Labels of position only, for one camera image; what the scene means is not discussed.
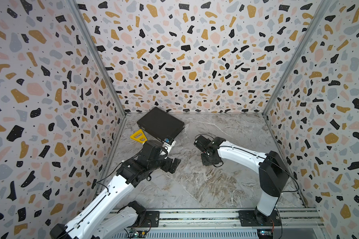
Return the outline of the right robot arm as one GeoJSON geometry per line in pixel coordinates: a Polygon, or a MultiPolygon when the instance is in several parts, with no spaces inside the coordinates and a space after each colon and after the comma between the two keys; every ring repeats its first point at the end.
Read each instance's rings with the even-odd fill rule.
{"type": "Polygon", "coordinates": [[[262,190],[250,221],[257,225],[276,224],[276,205],[291,177],[275,151],[257,152],[235,145],[224,138],[209,139],[200,134],[195,137],[194,146],[201,151],[204,166],[221,167],[225,160],[242,165],[258,175],[262,190]]]}

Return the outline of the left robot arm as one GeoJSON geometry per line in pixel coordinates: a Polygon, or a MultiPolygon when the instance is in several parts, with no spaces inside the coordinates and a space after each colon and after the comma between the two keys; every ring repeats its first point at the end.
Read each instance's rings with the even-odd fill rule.
{"type": "Polygon", "coordinates": [[[160,169],[175,173],[180,159],[169,158],[175,140],[167,137],[163,142],[147,140],[142,149],[131,158],[121,162],[113,178],[104,185],[104,190],[75,218],[67,224],[57,224],[50,231],[53,239],[104,239],[128,227],[138,227],[146,222],[146,209],[136,201],[130,202],[115,216],[105,217],[139,183],[151,181],[152,173],[160,169]]]}

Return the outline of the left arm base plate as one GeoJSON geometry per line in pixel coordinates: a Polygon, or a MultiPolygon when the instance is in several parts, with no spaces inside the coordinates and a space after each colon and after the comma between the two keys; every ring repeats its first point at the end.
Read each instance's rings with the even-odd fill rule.
{"type": "Polygon", "coordinates": [[[145,211],[138,215],[133,228],[157,228],[159,226],[160,212],[159,211],[145,211]]]}

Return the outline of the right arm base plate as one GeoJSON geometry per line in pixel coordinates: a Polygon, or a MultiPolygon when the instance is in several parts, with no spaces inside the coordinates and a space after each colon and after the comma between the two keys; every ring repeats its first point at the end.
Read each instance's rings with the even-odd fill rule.
{"type": "Polygon", "coordinates": [[[242,227],[272,227],[281,226],[280,216],[276,210],[265,216],[256,209],[238,211],[238,218],[242,227]]]}

